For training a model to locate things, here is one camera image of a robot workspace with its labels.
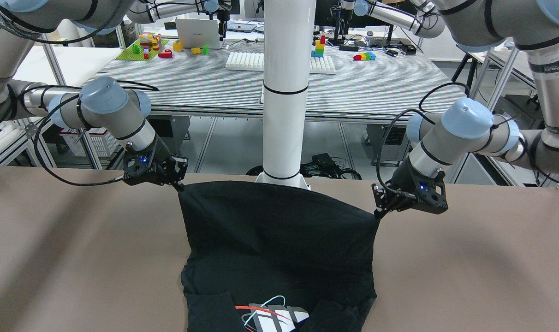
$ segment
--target white plastic basket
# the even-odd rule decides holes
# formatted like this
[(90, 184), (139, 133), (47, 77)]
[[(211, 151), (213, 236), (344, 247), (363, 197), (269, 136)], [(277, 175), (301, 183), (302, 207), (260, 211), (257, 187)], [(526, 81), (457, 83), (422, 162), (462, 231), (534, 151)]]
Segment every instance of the white plastic basket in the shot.
[[(77, 139), (79, 134), (76, 130), (60, 130), (60, 136), (64, 138), (72, 153), (77, 157), (85, 157), (82, 142)], [(99, 157), (111, 157), (118, 143), (105, 128), (93, 128), (88, 132), (89, 137)]]

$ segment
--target silver laptop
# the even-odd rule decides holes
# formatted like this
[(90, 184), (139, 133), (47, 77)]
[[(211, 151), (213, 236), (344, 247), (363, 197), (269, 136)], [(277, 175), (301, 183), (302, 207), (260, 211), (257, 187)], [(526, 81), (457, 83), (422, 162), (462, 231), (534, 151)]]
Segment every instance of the silver laptop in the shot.
[(218, 21), (216, 19), (176, 19), (179, 41), (184, 48), (202, 48), (208, 45), (211, 50), (220, 48)]

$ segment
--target black t-shirt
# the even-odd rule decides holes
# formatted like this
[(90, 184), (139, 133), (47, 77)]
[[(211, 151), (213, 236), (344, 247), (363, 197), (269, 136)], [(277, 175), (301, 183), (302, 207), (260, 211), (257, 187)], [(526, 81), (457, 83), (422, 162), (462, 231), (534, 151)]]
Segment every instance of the black t-shirt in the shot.
[[(182, 272), (189, 332), (361, 330), (376, 298), (373, 214), (235, 181), (187, 185), (179, 200), (191, 246)], [(285, 304), (262, 307), (274, 296)]]

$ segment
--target red toy block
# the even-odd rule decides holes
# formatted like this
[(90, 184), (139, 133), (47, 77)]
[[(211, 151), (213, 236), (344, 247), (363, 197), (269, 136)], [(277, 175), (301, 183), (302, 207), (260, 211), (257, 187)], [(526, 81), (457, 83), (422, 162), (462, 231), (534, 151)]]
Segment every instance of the red toy block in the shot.
[(172, 50), (164, 50), (164, 52), (159, 53), (159, 58), (172, 58)]

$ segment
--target green lego baseplate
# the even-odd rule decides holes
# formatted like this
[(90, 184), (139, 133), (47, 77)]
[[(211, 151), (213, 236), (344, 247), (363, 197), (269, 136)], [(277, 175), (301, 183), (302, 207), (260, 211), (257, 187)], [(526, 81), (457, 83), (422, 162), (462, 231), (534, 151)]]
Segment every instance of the green lego baseplate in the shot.
[[(165, 48), (165, 45), (167, 45), (168, 43), (168, 39), (163, 39), (161, 40), (163, 43), (163, 49)], [(126, 48), (122, 54), (118, 55), (117, 58), (115, 59), (120, 59), (123, 61), (151, 61), (155, 56), (157, 56), (157, 54), (159, 54), (159, 51), (150, 51), (149, 52), (149, 58), (145, 59), (144, 58), (144, 50), (142, 49), (142, 47), (140, 47), (140, 54), (136, 54), (134, 53), (134, 51), (132, 50), (132, 47), (134, 47), (134, 45), (138, 45), (138, 47), (140, 47), (140, 40), (136, 40), (134, 42), (134, 44), (130, 45), (130, 47)]]

